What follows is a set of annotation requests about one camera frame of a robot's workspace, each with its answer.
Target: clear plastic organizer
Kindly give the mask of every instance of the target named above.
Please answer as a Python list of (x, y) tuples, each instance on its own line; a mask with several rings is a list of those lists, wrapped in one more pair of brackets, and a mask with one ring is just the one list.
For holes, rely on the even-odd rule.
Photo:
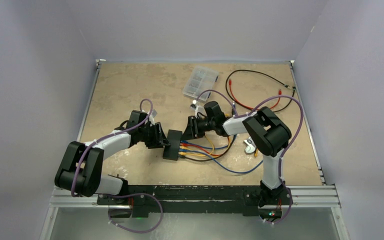
[[(218, 77), (218, 71), (203, 66), (196, 66), (182, 92), (185, 96), (196, 99), (203, 91), (213, 89)], [(210, 97), (210, 94), (211, 92), (206, 92), (198, 100), (205, 102)]]

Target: orange wire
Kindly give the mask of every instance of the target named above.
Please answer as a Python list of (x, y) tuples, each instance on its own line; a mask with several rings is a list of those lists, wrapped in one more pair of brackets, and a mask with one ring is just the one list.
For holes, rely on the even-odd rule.
[[(236, 99), (235, 95), (233, 94), (233, 91), (232, 91), (232, 80), (231, 80), (231, 79), (229, 79), (229, 89), (230, 89), (230, 93), (232, 94), (232, 97), (233, 97), (233, 99), (235, 100), (235, 102), (240, 103), (240, 101), (238, 101), (238, 100)], [(279, 89), (278, 94), (279, 94), (279, 95), (282, 95), (282, 90)], [(276, 107), (276, 106), (279, 104), (280, 101), (281, 101), (281, 98), (279, 97), (279, 98), (277, 99), (277, 102), (276, 102), (273, 106), (271, 106), (270, 109), (273, 109), (274, 107)], [(247, 109), (249, 109), (249, 110), (254, 109), (254, 108), (252, 108), (252, 107), (250, 107), (250, 106), (247, 106), (247, 105), (244, 105), (244, 106), (245, 106), (245, 108), (247, 108)]]
[[(197, 148), (197, 149), (201, 149), (202, 151), (206, 152), (207, 154), (210, 154), (209, 151), (205, 150), (205, 148), (203, 147), (200, 147), (200, 146), (196, 146), (196, 145), (193, 145), (193, 144), (188, 144), (188, 143), (181, 143), (180, 144), (181, 146), (184, 146), (184, 147), (194, 147), (194, 148)], [(221, 154), (211, 154), (211, 156), (220, 156)]]

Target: black cable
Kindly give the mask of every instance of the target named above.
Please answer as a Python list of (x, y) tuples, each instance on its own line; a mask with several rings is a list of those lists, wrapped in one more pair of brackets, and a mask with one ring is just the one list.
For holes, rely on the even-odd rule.
[[(234, 73), (237, 73), (237, 72), (249, 72), (249, 73), (261, 74), (261, 75), (264, 75), (264, 76), (266, 76), (266, 77), (268, 77), (268, 78), (273, 79), (274, 81), (276, 81), (276, 82), (278, 82), (279, 84), (283, 85), (285, 88), (290, 89), (290, 88), (289, 88), (289, 85), (287, 85), (287, 84), (285, 84), (285, 83), (283, 83), (283, 82), (277, 80), (276, 78), (274, 78), (274, 77), (272, 77), (272, 76), (270, 76), (270, 75), (268, 75), (268, 74), (266, 74), (266, 73), (264, 73), (264, 72), (254, 71), (254, 70), (248, 70), (248, 69), (238, 69), (238, 70), (234, 70), (234, 71), (232, 71), (232, 72), (229, 74), (229, 76), (226, 78), (226, 83), (224, 84), (224, 87), (226, 88), (227, 95), (228, 95), (229, 98), (232, 99), (233, 101), (235, 101), (235, 99), (233, 98), (233, 96), (230, 94), (230, 92), (229, 92), (229, 90), (228, 90), (228, 83), (229, 83), (229, 79), (231, 78), (231, 76), (232, 76)], [(294, 94), (295, 94), (295, 87), (292, 88), (292, 97), (294, 96)], [(242, 106), (242, 107), (244, 107), (244, 108), (246, 108), (246, 109), (249, 109), (249, 108), (248, 108), (247, 106), (245, 106), (244, 104), (242, 104), (242, 103), (240, 103), (240, 102), (238, 102), (238, 101), (235, 101), (235, 102), (236, 102), (238, 105), (240, 105), (240, 106)], [(280, 111), (284, 110), (286, 107), (289, 106), (289, 104), (291, 104), (291, 102), (292, 102), (292, 100), (290, 99), (289, 102), (288, 102), (288, 104), (287, 104), (285, 107), (283, 107), (282, 109), (273, 111), (273, 112), (274, 112), (274, 113), (277, 113), (277, 112), (280, 112)]]
[[(293, 87), (292, 89), (293, 89), (292, 90), (292, 97), (294, 97), (294, 95), (295, 95), (295, 87)], [(285, 108), (287, 108), (289, 106), (289, 104), (291, 104), (291, 102), (292, 102), (292, 99), (289, 99), (289, 102), (286, 104), (286, 106), (282, 107), (279, 110), (273, 111), (273, 113), (277, 113), (277, 112), (280, 112), (280, 111), (284, 110)]]
[(124, 122), (122, 122), (121, 124), (120, 124), (120, 127), (123, 127), (126, 123), (128, 123), (129, 122), (129, 120), (126, 120), (126, 121), (124, 121)]
[(207, 116), (205, 116), (202, 112), (198, 112), (196, 115), (198, 115), (198, 117), (201, 115), (203, 118), (206, 118)]
[[(218, 158), (223, 157), (223, 156), (224, 156), (224, 155), (231, 149), (231, 147), (233, 146), (233, 143), (235, 142), (235, 140), (236, 140), (236, 137), (234, 137), (234, 138), (232, 139), (232, 142), (231, 142), (230, 145), (227, 147), (226, 151), (224, 151), (224, 152), (223, 152), (222, 154), (220, 154), (219, 156), (215, 156), (215, 157), (213, 157), (213, 158), (214, 158), (214, 159), (218, 159)], [(185, 155), (180, 155), (180, 154), (179, 154), (179, 158), (182, 158), (182, 159), (189, 159), (189, 160), (194, 161), (194, 162), (209, 162), (209, 161), (212, 161), (211, 158), (203, 159), (203, 160), (199, 160), (199, 159), (194, 159), (194, 158), (187, 157), (187, 156), (185, 156)]]

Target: gray wall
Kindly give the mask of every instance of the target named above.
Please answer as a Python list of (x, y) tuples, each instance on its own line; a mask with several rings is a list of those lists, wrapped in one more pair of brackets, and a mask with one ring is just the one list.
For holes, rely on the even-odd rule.
[(94, 59), (63, 0), (0, 0), (0, 239), (38, 239)]
[(294, 70), (351, 239), (384, 239), (384, 1), (329, 1)]
[(96, 58), (295, 59), (327, 0), (67, 0)]

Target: blue wire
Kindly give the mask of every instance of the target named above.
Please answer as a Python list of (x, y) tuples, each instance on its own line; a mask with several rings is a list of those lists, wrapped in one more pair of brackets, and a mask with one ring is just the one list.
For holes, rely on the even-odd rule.
[[(192, 143), (192, 142), (188, 142), (188, 141), (180, 141), (181, 143), (184, 143), (184, 144), (191, 144), (191, 145), (195, 145), (195, 146), (198, 146), (198, 147), (201, 147), (203, 149), (213, 149), (212, 147), (207, 147), (207, 146), (201, 146), (201, 145), (198, 145), (198, 144), (195, 144), (195, 143)], [(229, 147), (229, 145), (226, 145), (226, 146), (221, 146), (221, 147), (216, 147), (214, 148), (215, 150), (219, 150), (219, 149), (225, 149)]]
[(204, 154), (206, 155), (207, 157), (209, 157), (211, 160), (213, 160), (214, 162), (216, 162), (218, 165), (220, 165), (220, 167), (224, 168), (226, 171), (229, 171), (231, 173), (234, 173), (234, 174), (249, 174), (250, 172), (254, 171), (255, 169), (257, 169), (262, 163), (263, 163), (263, 160), (261, 160), (259, 162), (259, 164), (257, 164), (257, 166), (255, 166), (254, 168), (252, 168), (251, 170), (248, 170), (248, 171), (233, 171), (233, 170), (230, 170), (228, 169), (227, 167), (223, 166), (220, 162), (218, 162), (216, 159), (214, 159), (214, 157), (212, 157), (211, 155), (205, 153), (205, 152), (200, 152), (200, 151), (192, 151), (192, 150), (187, 150), (187, 149), (180, 149), (180, 152), (189, 152), (189, 153), (198, 153), (198, 154)]

